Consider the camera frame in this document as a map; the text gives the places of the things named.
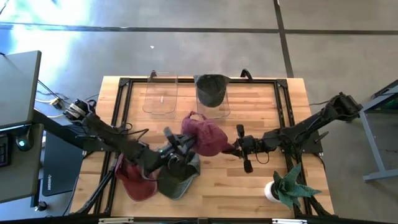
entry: white pot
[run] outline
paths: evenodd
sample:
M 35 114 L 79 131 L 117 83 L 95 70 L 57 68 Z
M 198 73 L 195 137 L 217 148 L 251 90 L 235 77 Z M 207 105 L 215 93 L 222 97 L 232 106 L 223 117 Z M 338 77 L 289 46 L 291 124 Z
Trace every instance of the white pot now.
M 274 184 L 274 181 L 271 181 L 266 185 L 266 187 L 264 188 L 264 193 L 266 194 L 267 199 L 271 202 L 280 202 L 280 200 L 276 199 L 271 193 L 272 184 Z

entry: concrete floor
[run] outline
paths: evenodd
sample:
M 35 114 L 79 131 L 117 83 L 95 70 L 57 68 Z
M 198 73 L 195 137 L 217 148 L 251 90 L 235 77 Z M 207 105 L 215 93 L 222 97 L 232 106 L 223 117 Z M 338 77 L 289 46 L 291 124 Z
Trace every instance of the concrete floor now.
M 398 29 L 398 2 L 393 0 L 279 2 L 286 29 Z M 0 21 L 75 26 L 278 28 L 272 0 L 10 0 Z M 287 76 L 279 34 L 18 28 L 0 30 L 0 40 L 0 52 L 6 54 L 41 50 L 39 78 L 71 99 L 96 94 L 104 75 L 147 75 L 153 69 L 176 71 L 179 75 L 222 73 L 233 77 L 247 68 L 255 77 Z M 340 91 L 365 103 L 398 77 L 398 35 L 289 34 L 287 45 L 294 77 L 304 78 L 311 103 L 325 101 Z M 59 113 L 47 105 L 36 107 L 51 115 Z M 313 106 L 312 112 L 320 108 Z M 346 218 L 397 223 L 398 179 L 368 184 L 362 181 L 362 175 L 377 169 L 360 120 L 352 124 L 335 121 L 322 131 L 330 132 L 322 144 L 335 213 Z M 0 204 L 0 220 L 61 215 L 68 195 L 46 200 L 51 200 L 52 210 L 44 213 L 33 212 L 27 199 Z

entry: gray cap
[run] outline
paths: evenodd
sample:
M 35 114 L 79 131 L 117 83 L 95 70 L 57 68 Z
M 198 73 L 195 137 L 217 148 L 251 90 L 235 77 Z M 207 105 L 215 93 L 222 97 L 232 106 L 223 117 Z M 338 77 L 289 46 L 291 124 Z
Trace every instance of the gray cap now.
M 230 78 L 220 74 L 194 75 L 200 103 L 208 107 L 222 104 Z
M 164 196 L 178 200 L 187 191 L 193 178 L 200 175 L 199 155 L 193 151 L 189 152 L 191 158 L 188 164 L 174 164 L 169 169 L 163 166 L 157 176 L 158 191 Z

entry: maroon baseball cap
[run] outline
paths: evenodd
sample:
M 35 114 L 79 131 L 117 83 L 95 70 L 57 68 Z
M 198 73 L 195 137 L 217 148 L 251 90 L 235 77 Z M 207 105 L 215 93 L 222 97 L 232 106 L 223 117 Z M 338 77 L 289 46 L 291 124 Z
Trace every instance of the maroon baseball cap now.
M 191 119 L 190 117 L 194 114 L 202 117 L 203 121 Z M 193 150 L 201 156 L 215 156 L 221 151 L 234 149 L 228 143 L 227 135 L 217 124 L 204 115 L 193 111 L 182 120 L 181 133 L 196 136 Z
M 157 192 L 157 182 L 143 179 L 139 166 L 126 161 L 123 154 L 119 156 L 114 173 L 122 181 L 130 198 L 137 202 L 146 200 Z M 155 179 L 153 173 L 149 178 Z

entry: wooden table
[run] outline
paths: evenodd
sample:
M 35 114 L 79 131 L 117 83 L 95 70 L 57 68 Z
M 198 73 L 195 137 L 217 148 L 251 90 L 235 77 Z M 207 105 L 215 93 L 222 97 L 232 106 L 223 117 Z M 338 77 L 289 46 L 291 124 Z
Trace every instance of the wooden table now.
M 104 77 L 99 93 L 96 112 L 103 121 L 110 124 L 120 77 Z M 288 78 L 289 93 L 294 119 L 298 123 L 311 115 L 304 81 L 301 78 Z M 132 91 L 128 122 L 133 130 L 149 128 L 142 138 L 151 148 L 163 146 L 166 139 L 162 133 L 169 126 L 173 133 L 180 132 L 181 120 L 191 111 L 196 111 L 195 88 L 192 83 L 178 84 L 177 114 L 174 119 L 154 119 L 142 110 L 145 101 L 146 84 L 135 83 Z M 226 119 L 216 120 L 227 134 L 229 142 L 237 138 L 236 125 L 243 124 L 246 134 L 260 138 L 263 132 L 279 128 L 275 93 L 267 84 L 229 84 L 228 98 L 231 114 Z M 119 122 L 124 102 L 119 112 Z M 121 181 L 118 180 L 113 201 L 112 216 L 124 217 L 228 217 L 228 218 L 278 218 L 293 217 L 285 205 L 272 203 L 264 195 L 265 185 L 272 181 L 276 170 L 280 175 L 287 173 L 284 155 L 280 150 L 271 152 L 270 161 L 263 165 L 252 161 L 254 171 L 247 174 L 243 170 L 243 160 L 219 154 L 215 157 L 201 157 L 201 175 L 197 177 L 180 200 L 170 200 L 160 193 L 143 202 L 131 200 Z M 104 153 L 96 152 L 83 161 L 78 179 L 71 212 L 77 211 L 88 200 L 98 185 Z M 265 153 L 259 154 L 265 162 Z M 330 213 L 333 213 L 325 172 L 319 158 L 303 155 L 307 184 L 322 193 L 317 200 Z M 104 190 L 102 209 L 108 198 L 108 187 Z

